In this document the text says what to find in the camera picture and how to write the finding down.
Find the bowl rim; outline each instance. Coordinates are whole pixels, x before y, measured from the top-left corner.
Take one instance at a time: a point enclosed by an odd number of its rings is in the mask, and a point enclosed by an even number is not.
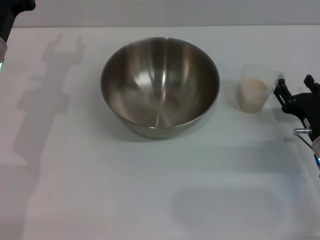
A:
[[[215,95],[215,98],[214,100],[212,101],[212,104],[199,116],[197,116],[196,118],[192,119],[191,121],[188,121],[188,122],[185,122],[185,123],[182,123],[182,124],[178,124],[178,125],[173,125],[173,126],[167,126],[167,127],[154,127],[154,126],[143,126],[141,124],[138,124],[138,123],[135,123],[123,116],[121,116],[119,113],[117,113],[112,106],[110,106],[107,102],[107,99],[106,99],[106,96],[104,94],[104,91],[103,91],[103,88],[102,88],[102,83],[103,83],[103,76],[104,76],[104,73],[105,73],[105,70],[108,66],[108,63],[111,61],[111,59],[118,53],[120,52],[122,49],[130,46],[130,45],[133,45],[137,42],[142,42],[142,41],[147,41],[147,40],[151,40],[151,39],[169,39],[169,40],[174,40],[174,41],[177,41],[177,42],[181,42],[183,44],[187,44],[187,45],[191,45],[193,47],[195,47],[196,49],[198,49],[199,51],[201,51],[205,56],[208,57],[208,59],[210,60],[210,62],[212,63],[212,66],[215,68],[215,71],[216,71],[216,74],[217,74],[217,80],[218,80],[218,89],[217,89],[217,92],[216,92],[216,95]],[[100,78],[100,89],[101,89],[101,93],[102,93],[102,96],[103,96],[103,99],[105,101],[105,103],[107,104],[107,106],[121,119],[121,120],[124,120],[126,122],[129,122],[130,124],[133,124],[137,127],[142,127],[142,128],[146,128],[146,129],[156,129],[156,130],[168,130],[168,129],[174,129],[174,128],[179,128],[179,127],[182,127],[182,126],[185,126],[185,125],[189,125],[191,123],[194,123],[196,122],[197,120],[201,119],[211,108],[212,106],[216,103],[217,101],[217,98],[218,98],[218,95],[219,95],[219,92],[220,92],[220,75],[219,75],[219,71],[218,71],[218,68],[216,66],[216,64],[214,63],[214,61],[211,59],[211,57],[205,52],[203,51],[201,48],[197,47],[196,45],[193,45],[192,43],[190,42],[187,42],[187,41],[184,41],[184,40],[181,40],[181,39],[177,39],[177,38],[173,38],[173,37],[166,37],[166,36],[155,36],[155,37],[146,37],[146,38],[142,38],[142,39],[138,39],[138,40],[135,40],[135,41],[132,41],[126,45],[124,45],[123,47],[119,48],[114,54],[112,54],[111,57],[109,57],[109,59],[106,61],[104,67],[103,67],[103,70],[102,70],[102,73],[101,73],[101,78]]]

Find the white table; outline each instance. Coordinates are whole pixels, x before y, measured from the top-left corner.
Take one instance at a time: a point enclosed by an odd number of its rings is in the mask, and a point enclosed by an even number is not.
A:
[[[130,132],[100,91],[108,58],[155,36],[198,46],[221,77],[212,117],[162,141]],[[307,92],[319,39],[320,26],[14,29],[0,74],[0,239],[320,237],[319,170],[293,136],[300,121],[274,96],[259,114],[234,102],[251,63]]]

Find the plastic measuring cup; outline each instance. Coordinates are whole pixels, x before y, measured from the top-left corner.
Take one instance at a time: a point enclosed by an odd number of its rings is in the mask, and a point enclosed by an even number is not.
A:
[[[265,65],[244,66],[236,94],[241,111],[249,114],[260,112],[280,77],[284,77],[282,72]]]

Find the white powder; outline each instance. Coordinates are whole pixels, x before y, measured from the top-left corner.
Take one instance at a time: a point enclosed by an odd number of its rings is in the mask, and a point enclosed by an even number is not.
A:
[[[240,109],[249,114],[260,112],[269,95],[268,86],[257,78],[241,80],[237,90]]]

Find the stainless steel bowl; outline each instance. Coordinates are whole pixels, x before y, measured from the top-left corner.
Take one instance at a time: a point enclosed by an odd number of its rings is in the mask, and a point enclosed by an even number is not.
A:
[[[152,37],[132,42],[106,63],[101,91],[135,133],[167,138],[194,125],[215,103],[219,73],[198,47]]]

